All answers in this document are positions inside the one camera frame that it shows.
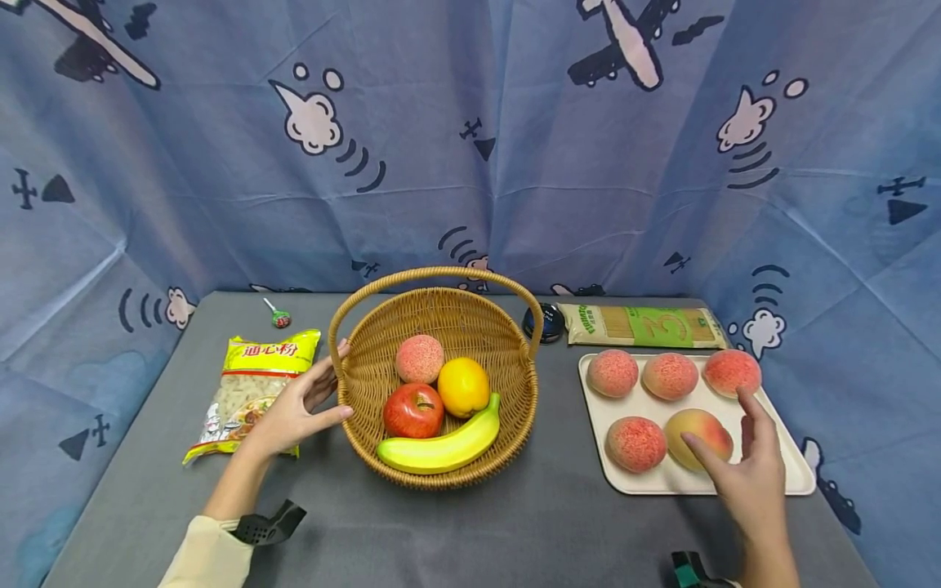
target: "black clip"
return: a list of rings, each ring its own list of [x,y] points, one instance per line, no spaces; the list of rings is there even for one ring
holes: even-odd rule
[[[238,521],[238,527],[231,533],[248,545],[275,545],[287,541],[305,516],[306,510],[291,501],[284,501],[271,518],[261,515],[243,516]]]

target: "hand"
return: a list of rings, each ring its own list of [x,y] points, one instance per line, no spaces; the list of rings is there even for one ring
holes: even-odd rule
[[[784,513],[784,460],[774,420],[754,394],[738,390],[742,417],[742,461],[731,465],[702,439],[682,435],[715,482],[719,497],[738,523],[746,541],[788,541]]]
[[[340,357],[350,352],[346,339],[338,346]],[[314,363],[306,372],[292,380],[265,411],[258,424],[242,442],[239,451],[270,457],[288,451],[314,433],[323,431],[353,416],[350,406],[334,406],[311,414],[337,388],[333,361],[327,356]]]

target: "artificial peach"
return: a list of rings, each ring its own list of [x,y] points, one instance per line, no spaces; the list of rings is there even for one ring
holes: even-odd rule
[[[656,468],[666,456],[666,436],[660,426],[644,417],[618,419],[608,429],[605,451],[621,468],[643,473]]]
[[[444,365],[444,348],[431,335],[404,340],[395,354],[395,371],[407,383],[431,384]]]
[[[679,353],[661,353],[644,366],[641,382],[654,396],[674,402],[687,396],[699,381],[696,364]]]
[[[735,448],[732,435],[722,426],[711,413],[699,408],[680,410],[670,417],[663,427],[666,434],[666,445],[670,455],[684,468],[693,471],[703,471],[702,464],[693,454],[686,441],[680,436],[683,433],[692,433],[706,442],[706,445],[721,459],[728,461]]]
[[[597,393],[624,398],[637,384],[637,362],[627,351],[608,349],[588,364],[588,385]]]
[[[738,398],[741,388],[754,394],[761,386],[761,368],[758,362],[744,351],[724,349],[712,354],[703,368],[703,379],[717,394],[727,398]]]

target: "white sleeve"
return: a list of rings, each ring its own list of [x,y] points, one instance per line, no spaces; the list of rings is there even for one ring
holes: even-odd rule
[[[242,588],[254,547],[232,536],[237,526],[237,520],[193,518],[158,588]]]

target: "blue backdrop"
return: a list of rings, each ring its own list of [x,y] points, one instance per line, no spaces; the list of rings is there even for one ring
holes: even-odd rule
[[[877,579],[937,580],[939,6],[0,0],[0,574],[201,296],[458,264],[705,298]]]

